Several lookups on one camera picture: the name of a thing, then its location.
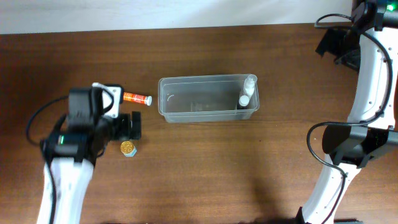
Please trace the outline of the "clear plastic container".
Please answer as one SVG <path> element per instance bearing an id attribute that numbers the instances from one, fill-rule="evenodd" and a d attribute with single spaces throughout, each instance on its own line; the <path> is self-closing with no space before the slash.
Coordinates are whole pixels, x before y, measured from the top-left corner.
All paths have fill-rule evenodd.
<path id="1" fill-rule="evenodd" d="M 249 119 L 260 107 L 256 83 L 248 108 L 238 110 L 239 94 L 250 74 L 161 78 L 158 110 L 168 123 Z"/>

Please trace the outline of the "dark bottle white cap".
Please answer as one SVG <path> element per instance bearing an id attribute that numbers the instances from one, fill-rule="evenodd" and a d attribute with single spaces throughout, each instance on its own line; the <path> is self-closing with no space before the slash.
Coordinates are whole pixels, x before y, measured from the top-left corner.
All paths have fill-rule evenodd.
<path id="1" fill-rule="evenodd" d="M 247 95 L 240 96 L 238 104 L 237 104 L 237 109 L 238 110 L 246 110 L 248 108 L 249 102 L 250 102 L 250 98 Z"/>

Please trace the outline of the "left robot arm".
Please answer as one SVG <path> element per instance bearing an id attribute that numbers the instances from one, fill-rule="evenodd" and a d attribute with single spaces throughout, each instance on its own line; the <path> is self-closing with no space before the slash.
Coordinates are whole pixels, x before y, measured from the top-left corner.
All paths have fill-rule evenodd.
<path id="1" fill-rule="evenodd" d="M 123 95 L 120 85 L 93 83 L 65 96 L 68 112 L 39 143 L 45 165 L 37 223 L 79 223 L 96 161 L 109 142 L 119 141 L 125 156 L 135 155 L 141 114 L 119 112 Z"/>

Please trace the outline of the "white spray bottle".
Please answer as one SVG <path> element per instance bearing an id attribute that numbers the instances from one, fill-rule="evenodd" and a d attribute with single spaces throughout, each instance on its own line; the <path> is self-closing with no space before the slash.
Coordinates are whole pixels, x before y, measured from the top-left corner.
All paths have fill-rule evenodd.
<path id="1" fill-rule="evenodd" d="M 239 96 L 246 95 L 249 99 L 251 99 L 254 94 L 254 90 L 256 88 L 257 76 L 250 74 L 245 79 L 242 90 L 240 91 Z"/>

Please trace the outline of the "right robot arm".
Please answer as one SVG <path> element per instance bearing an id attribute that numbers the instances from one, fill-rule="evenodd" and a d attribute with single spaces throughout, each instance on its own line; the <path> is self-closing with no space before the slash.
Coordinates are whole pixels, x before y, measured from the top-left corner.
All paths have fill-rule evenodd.
<path id="1" fill-rule="evenodd" d="M 321 26 L 325 35 L 316 52 L 335 56 L 334 63 L 358 73 L 358 84 L 347 121 L 325 121 L 307 133 L 325 128 L 323 165 L 315 188 L 295 223 L 334 223 L 336 210 L 352 180 L 373 161 L 397 149 L 394 98 L 397 82 L 397 1 L 353 1 L 349 26 Z"/>

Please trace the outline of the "orange effervescent tablet tube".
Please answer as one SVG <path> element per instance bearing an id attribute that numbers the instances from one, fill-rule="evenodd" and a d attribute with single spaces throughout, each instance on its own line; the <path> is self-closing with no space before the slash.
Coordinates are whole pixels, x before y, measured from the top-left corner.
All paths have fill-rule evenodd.
<path id="1" fill-rule="evenodd" d="M 147 106 L 150 106 L 152 104 L 151 96 L 138 95 L 138 94 L 128 93 L 128 92 L 123 93 L 123 100 L 132 102 L 132 103 L 139 103 L 139 104 L 143 104 L 143 105 L 147 105 Z"/>

